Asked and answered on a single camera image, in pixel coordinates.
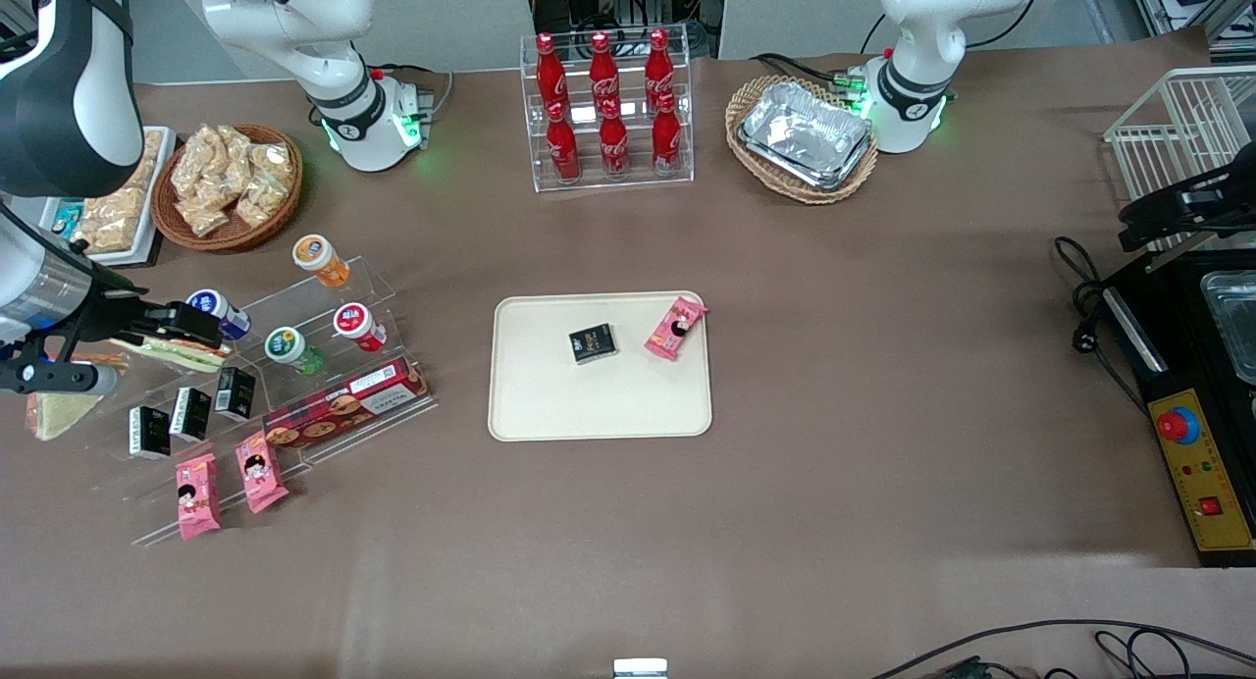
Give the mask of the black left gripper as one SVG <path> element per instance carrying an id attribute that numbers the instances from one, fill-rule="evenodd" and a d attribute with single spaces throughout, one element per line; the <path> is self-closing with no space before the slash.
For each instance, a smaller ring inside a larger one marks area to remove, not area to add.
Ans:
<path id="1" fill-rule="evenodd" d="M 1167 233 L 1189 233 L 1189 250 L 1252 231 L 1253 169 L 1226 166 L 1154 190 L 1119 211 L 1122 250 L 1159 251 Z"/>

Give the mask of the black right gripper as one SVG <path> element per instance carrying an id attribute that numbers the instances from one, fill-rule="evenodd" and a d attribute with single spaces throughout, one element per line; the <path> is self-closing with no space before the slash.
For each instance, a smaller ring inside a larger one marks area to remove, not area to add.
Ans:
<path id="1" fill-rule="evenodd" d="M 109 269 L 88 266 L 85 260 L 72 260 L 72 269 L 89 279 L 88 292 L 72 316 L 54 328 L 62 339 L 57 356 L 69 358 L 82 341 L 126 340 L 139 344 L 153 335 L 153 323 L 160 329 L 158 340 L 193 351 L 229 351 L 221 336 L 208 339 L 180 331 L 220 331 L 220 318 L 203 313 L 187 302 L 152 306 L 143 299 L 147 290 L 138 287 Z"/>

